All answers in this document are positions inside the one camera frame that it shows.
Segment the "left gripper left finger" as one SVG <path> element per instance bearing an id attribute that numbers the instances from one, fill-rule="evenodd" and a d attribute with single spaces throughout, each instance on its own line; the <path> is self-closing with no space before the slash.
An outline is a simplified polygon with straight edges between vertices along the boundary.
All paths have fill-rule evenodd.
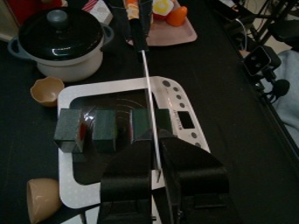
<path id="1" fill-rule="evenodd" d="M 153 224 L 153 131 L 114 156 L 101 180 L 98 224 Z"/>

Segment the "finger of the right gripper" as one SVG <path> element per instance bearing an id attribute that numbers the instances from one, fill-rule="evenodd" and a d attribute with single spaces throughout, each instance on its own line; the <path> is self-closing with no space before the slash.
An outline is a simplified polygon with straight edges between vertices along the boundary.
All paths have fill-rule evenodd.
<path id="1" fill-rule="evenodd" d="M 138 0 L 139 19 L 141 19 L 145 33 L 149 33 L 151 29 L 153 6 L 154 6 L 154 0 Z"/>
<path id="2" fill-rule="evenodd" d="M 125 6 L 125 0 L 106 0 L 107 7 L 117 19 L 117 23 L 126 41 L 131 40 L 131 28 L 127 17 L 127 8 Z"/>

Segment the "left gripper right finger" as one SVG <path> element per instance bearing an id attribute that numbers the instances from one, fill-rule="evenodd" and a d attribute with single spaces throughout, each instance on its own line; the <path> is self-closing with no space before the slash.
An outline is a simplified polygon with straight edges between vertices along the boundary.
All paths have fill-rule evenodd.
<path id="1" fill-rule="evenodd" d="M 243 224 L 222 162 L 165 129 L 159 143 L 171 223 Z"/>

